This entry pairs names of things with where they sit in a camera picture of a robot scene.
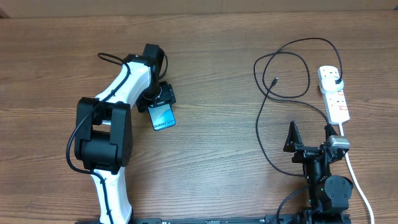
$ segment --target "power strip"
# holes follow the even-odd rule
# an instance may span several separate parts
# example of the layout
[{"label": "power strip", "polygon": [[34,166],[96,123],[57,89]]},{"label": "power strip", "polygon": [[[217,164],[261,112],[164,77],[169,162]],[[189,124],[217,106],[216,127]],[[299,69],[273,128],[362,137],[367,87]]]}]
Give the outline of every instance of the power strip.
[{"label": "power strip", "polygon": [[343,82],[336,85],[339,79],[338,69],[333,66],[322,66],[318,69],[319,87],[325,103],[330,124],[344,123],[349,120],[346,98],[343,92]]},{"label": "power strip", "polygon": [[[322,92],[328,121],[330,124],[338,124],[340,128],[340,135],[344,136],[343,123],[349,120],[349,113],[346,98],[343,92],[344,83],[343,81],[337,84],[335,82],[335,80],[337,80],[339,77],[338,69],[333,66],[325,65],[318,69],[319,88]],[[369,204],[365,194],[358,184],[358,181],[356,180],[354,170],[351,166],[351,162],[349,161],[348,153],[345,154],[345,158],[355,186],[369,210],[371,224],[374,224],[374,215],[371,205]]]}]

